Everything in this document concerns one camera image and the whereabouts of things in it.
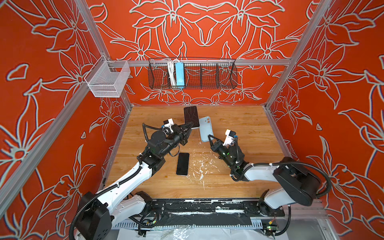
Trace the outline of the white phone case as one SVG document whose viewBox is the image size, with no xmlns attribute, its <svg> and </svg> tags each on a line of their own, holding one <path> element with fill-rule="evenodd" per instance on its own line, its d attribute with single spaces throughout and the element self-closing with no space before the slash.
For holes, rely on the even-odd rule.
<svg viewBox="0 0 384 240">
<path fill-rule="evenodd" d="M 209 135 L 213 136 L 213 128 L 212 128 L 212 121 L 209 116 L 203 117 L 199 119 L 199 131 L 200 131 L 200 136 L 201 136 L 201 141 L 202 142 L 208 142 L 209 141 Z"/>
</svg>

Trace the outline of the black phone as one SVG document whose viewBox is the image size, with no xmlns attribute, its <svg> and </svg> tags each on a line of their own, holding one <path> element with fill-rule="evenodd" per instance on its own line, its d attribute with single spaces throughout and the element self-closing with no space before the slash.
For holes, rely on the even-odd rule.
<svg viewBox="0 0 384 240">
<path fill-rule="evenodd" d="M 179 153 L 176 174 L 178 176 L 187 176 L 189 171 L 189 153 Z"/>
</svg>

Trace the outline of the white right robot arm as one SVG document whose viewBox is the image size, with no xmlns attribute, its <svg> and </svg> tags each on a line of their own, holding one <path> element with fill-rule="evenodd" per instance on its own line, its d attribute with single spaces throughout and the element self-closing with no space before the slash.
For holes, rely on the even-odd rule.
<svg viewBox="0 0 384 240">
<path fill-rule="evenodd" d="M 230 168 L 235 182 L 270 181 L 280 184 L 274 191 L 266 190 L 258 200 L 257 210 L 262 216 L 271 216 L 284 205 L 311 206 L 315 199 L 327 195 L 333 188 L 328 174 L 318 167 L 284 157 L 277 163 L 249 163 L 241 151 L 237 136 L 222 141 L 208 136 L 211 150 Z"/>
</svg>

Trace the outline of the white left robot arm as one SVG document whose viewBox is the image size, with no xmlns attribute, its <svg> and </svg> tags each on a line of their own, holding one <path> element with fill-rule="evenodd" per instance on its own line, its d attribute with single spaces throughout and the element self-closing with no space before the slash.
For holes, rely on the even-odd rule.
<svg viewBox="0 0 384 240">
<path fill-rule="evenodd" d="M 102 240 L 112 227 L 145 211 L 152 200 L 146 193 L 125 198 L 141 183 L 150 179 L 165 163 L 165 156 L 188 142 L 193 123 L 171 126 L 170 134 L 161 128 L 153 128 L 148 136 L 148 125 L 143 124 L 147 145 L 137 156 L 136 165 L 107 188 L 92 194 L 86 193 L 79 203 L 77 213 L 69 228 L 69 239 Z"/>
</svg>

